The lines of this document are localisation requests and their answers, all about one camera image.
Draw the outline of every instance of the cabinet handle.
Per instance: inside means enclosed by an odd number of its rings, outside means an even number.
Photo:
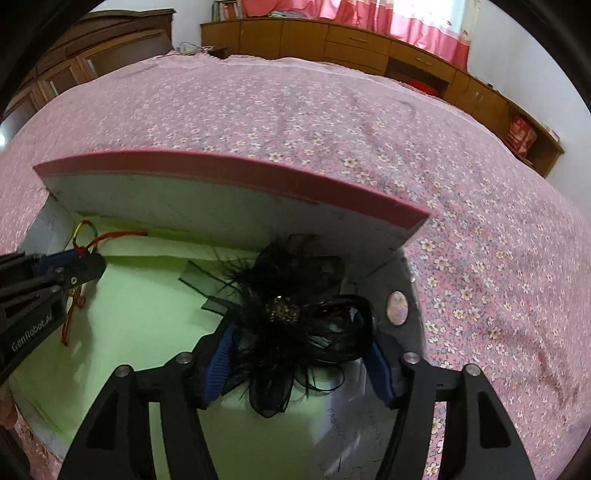
[[[349,37],[349,40],[360,41],[361,43],[369,43],[369,40],[365,40],[364,38],[359,37]]]
[[[94,66],[94,65],[93,65],[93,63],[92,63],[92,60],[91,60],[91,59],[86,59],[86,63],[88,64],[88,68],[90,69],[90,71],[92,72],[92,74],[93,74],[93,75],[94,75],[96,78],[98,78],[98,77],[99,77],[99,74],[96,72],[96,70],[95,70],[95,66]]]
[[[51,87],[53,94],[57,97],[59,95],[59,93],[57,93],[57,88],[56,88],[55,84],[53,83],[53,80],[49,81],[49,86]]]
[[[432,67],[432,66],[433,66],[433,63],[431,63],[430,61],[424,60],[424,59],[422,59],[421,57],[415,57],[415,60],[416,60],[416,61],[419,61],[419,62],[421,62],[421,63],[424,63],[425,65],[428,65],[428,66],[430,66],[430,67]]]

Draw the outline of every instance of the metal screw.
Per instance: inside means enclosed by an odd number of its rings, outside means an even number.
[[[132,371],[134,371],[134,369],[129,365],[120,365],[115,369],[115,375],[119,378],[123,378],[127,377]]]
[[[416,353],[414,352],[406,352],[402,358],[404,358],[404,361],[408,364],[411,365],[416,365],[417,363],[419,363],[421,361],[421,357],[419,357]]]
[[[187,365],[193,361],[193,354],[191,352],[181,352],[175,358],[178,364]]]
[[[466,372],[468,373],[468,375],[471,375],[473,377],[477,377],[478,375],[480,375],[480,372],[482,372],[482,370],[480,370],[480,367],[478,365],[467,364],[466,365]]]

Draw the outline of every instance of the pink curtain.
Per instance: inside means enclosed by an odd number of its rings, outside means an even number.
[[[397,38],[466,70],[480,0],[242,0],[247,15],[297,11]]]

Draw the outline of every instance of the white wall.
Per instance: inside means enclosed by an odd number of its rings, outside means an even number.
[[[548,181],[591,218],[591,113],[538,41],[489,0],[482,1],[468,71],[558,133],[565,153]]]
[[[97,10],[156,10],[174,8],[173,45],[182,41],[201,45],[199,24],[211,22],[213,0],[105,0]]]

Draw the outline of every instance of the floral bedspread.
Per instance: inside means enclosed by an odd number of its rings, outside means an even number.
[[[1,155],[2,251],[18,245],[47,198],[32,165],[123,148],[267,159],[429,208],[406,247],[429,361],[480,365],[537,478],[564,469],[591,426],[591,230],[472,118],[343,67],[146,60],[60,95]],[[443,431],[442,406],[426,477],[439,470]]]

